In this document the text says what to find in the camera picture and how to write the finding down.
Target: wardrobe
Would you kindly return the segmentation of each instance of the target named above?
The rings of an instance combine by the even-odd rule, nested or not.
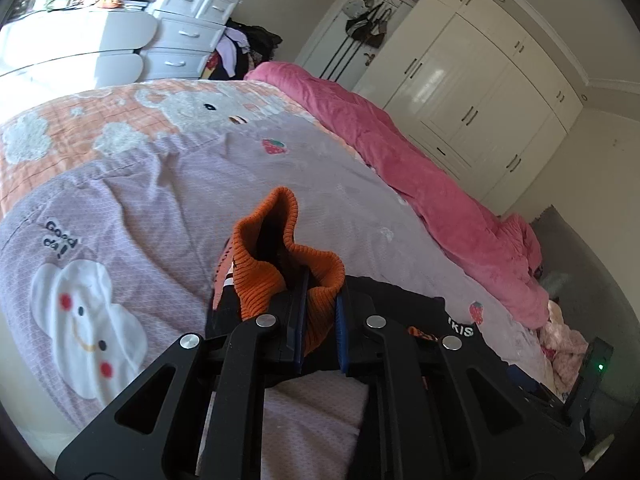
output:
[[[354,92],[498,215],[582,110],[551,58],[494,0],[420,0]]]

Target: metal bolt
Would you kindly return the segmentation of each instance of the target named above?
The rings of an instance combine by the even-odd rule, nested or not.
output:
[[[462,341],[460,341],[459,337],[448,335],[442,340],[442,346],[447,350],[460,350],[462,348]]]
[[[367,326],[371,328],[383,328],[386,325],[386,319],[382,316],[367,317]]]
[[[273,314],[262,314],[255,319],[257,326],[268,328],[276,324],[276,317]]]
[[[200,338],[195,334],[183,335],[180,339],[180,346],[182,348],[195,348],[200,344]]]

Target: bed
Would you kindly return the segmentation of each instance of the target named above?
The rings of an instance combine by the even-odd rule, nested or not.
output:
[[[473,279],[478,263],[453,242],[436,241],[451,233],[429,224],[420,197],[388,185],[383,155],[369,151],[373,131],[351,138],[356,116],[353,128],[333,131],[317,95],[294,100],[259,76],[89,91],[0,126],[0,401],[50,468],[135,377],[131,369],[181,334],[204,332],[214,267],[234,223],[280,185],[300,206],[298,243],[335,251],[348,274],[444,297],[453,320],[475,322],[503,360],[553,389],[535,330],[522,323],[527,316]],[[520,237],[524,252],[527,243]],[[69,283],[92,291],[80,295],[84,306],[63,291]],[[102,321],[89,326],[107,332],[89,335],[99,339],[92,351],[110,355],[108,367],[78,380],[83,364],[65,353],[66,338],[87,346],[87,332],[60,320],[62,311],[73,323],[99,311]],[[269,389],[262,477],[342,478],[366,395],[337,372]]]

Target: gray fabric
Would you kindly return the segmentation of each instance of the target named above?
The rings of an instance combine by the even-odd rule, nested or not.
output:
[[[267,142],[267,149],[265,139],[285,147]],[[488,344],[543,379],[548,363],[535,334],[446,258],[411,207],[327,134],[281,114],[90,162],[39,187],[0,224],[2,309],[30,369],[78,428],[100,406],[76,395],[52,363],[51,339],[29,308],[37,269],[79,259],[102,264],[113,302],[145,330],[146,365],[180,334],[204,331],[213,269],[234,223],[280,185],[298,199],[298,243],[335,251],[349,274],[443,296],[458,322],[471,323],[469,307],[480,303]],[[60,259],[42,245],[50,218],[81,237]],[[270,390],[263,477],[343,476],[365,395],[356,381],[326,373]]]
[[[564,321],[587,341],[614,347],[591,413],[605,437],[622,426],[640,397],[640,322],[624,293],[591,248],[550,207],[532,223],[542,246],[541,283],[559,296]]]

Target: strawberry print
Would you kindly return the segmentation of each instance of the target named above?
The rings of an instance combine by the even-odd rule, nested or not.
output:
[[[474,301],[471,306],[469,306],[469,314],[471,314],[471,319],[474,320],[476,325],[482,324],[482,303],[478,303]]]
[[[269,153],[269,155],[277,155],[279,153],[287,153],[287,147],[275,139],[263,139],[262,146],[264,147],[264,151]]]

